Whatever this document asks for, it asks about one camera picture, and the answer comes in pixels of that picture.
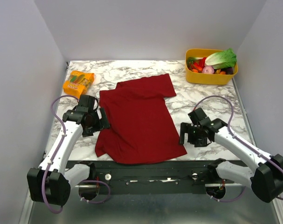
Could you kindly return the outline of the red t-shirt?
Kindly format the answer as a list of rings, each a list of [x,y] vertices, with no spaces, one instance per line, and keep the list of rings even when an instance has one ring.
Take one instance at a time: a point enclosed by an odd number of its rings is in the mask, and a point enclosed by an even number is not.
[[[187,154],[165,103],[165,98],[176,96],[169,74],[119,82],[99,94],[110,128],[97,138],[97,157],[107,154],[122,164],[153,164]]]

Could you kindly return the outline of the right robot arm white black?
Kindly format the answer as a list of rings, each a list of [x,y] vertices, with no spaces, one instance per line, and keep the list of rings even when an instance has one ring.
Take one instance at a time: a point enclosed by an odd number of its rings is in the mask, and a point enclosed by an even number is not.
[[[202,174],[194,175],[195,181],[216,183],[230,180],[249,188],[263,202],[269,203],[283,193],[283,157],[273,156],[255,147],[237,135],[221,119],[211,120],[202,110],[189,113],[191,123],[180,124],[179,143],[188,142],[195,147],[206,147],[215,142],[236,155],[245,166],[225,159],[210,163]]]

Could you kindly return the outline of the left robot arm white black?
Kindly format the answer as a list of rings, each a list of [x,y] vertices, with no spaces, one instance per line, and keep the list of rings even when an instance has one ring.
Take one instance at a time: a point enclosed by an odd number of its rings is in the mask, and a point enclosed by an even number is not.
[[[98,99],[81,95],[78,104],[67,110],[62,118],[55,115],[62,127],[51,150],[37,168],[27,173],[30,197],[46,206],[63,207],[71,190],[81,182],[91,184],[96,180],[96,168],[92,162],[80,161],[66,168],[71,152],[80,137],[110,128],[105,110],[99,108]]]

